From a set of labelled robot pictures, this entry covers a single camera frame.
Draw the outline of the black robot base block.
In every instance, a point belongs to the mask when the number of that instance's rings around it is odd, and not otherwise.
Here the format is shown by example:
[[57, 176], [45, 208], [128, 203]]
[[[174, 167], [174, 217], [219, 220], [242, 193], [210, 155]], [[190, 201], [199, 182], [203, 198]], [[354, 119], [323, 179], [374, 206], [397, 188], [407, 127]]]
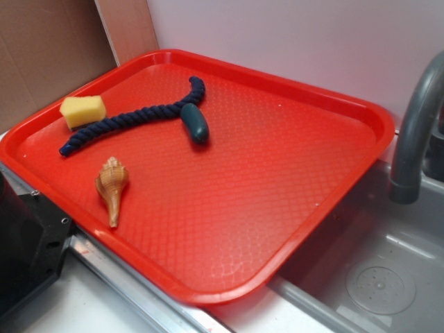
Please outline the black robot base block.
[[1, 319], [60, 277], [72, 229], [44, 194], [17, 194], [1, 175]]

